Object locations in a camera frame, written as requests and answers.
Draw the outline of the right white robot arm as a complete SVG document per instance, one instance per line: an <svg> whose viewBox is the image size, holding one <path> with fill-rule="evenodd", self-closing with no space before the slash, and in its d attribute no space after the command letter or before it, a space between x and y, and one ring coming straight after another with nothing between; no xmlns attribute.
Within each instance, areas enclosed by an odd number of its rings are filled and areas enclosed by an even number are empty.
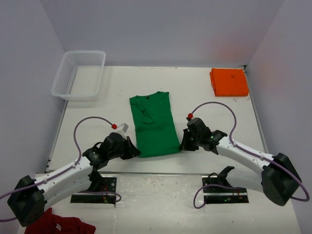
<svg viewBox="0 0 312 234"><path fill-rule="evenodd" d="M234 166L227 166L217 176L220 190L227 192L239 187L256 190L279 206L285 206L292 199L302 180L285 154L271 155L256 151L239 145L220 130L211 131L198 117L187 120L180 150L196 151L203 148L217 156L230 158L255 173L251 175Z"/></svg>

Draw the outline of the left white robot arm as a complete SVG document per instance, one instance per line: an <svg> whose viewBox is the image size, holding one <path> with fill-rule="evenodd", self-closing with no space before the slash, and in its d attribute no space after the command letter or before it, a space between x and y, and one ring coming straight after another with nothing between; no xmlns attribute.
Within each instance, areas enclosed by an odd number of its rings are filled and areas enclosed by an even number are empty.
<svg viewBox="0 0 312 234"><path fill-rule="evenodd" d="M128 136L111 133L70 164L36 179L28 175L20 179L7 204L20 225L27 227L50 207L73 194L115 195L115 192L98 190L102 179L98 170L112 159L127 160L140 154Z"/></svg>

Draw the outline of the green t-shirt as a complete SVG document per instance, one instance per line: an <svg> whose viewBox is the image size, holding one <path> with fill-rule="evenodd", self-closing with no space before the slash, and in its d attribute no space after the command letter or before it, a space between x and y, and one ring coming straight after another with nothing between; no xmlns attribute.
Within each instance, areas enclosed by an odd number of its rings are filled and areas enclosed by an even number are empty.
<svg viewBox="0 0 312 234"><path fill-rule="evenodd" d="M158 91L129 98L140 158L177 154L179 140L171 112L170 93Z"/></svg>

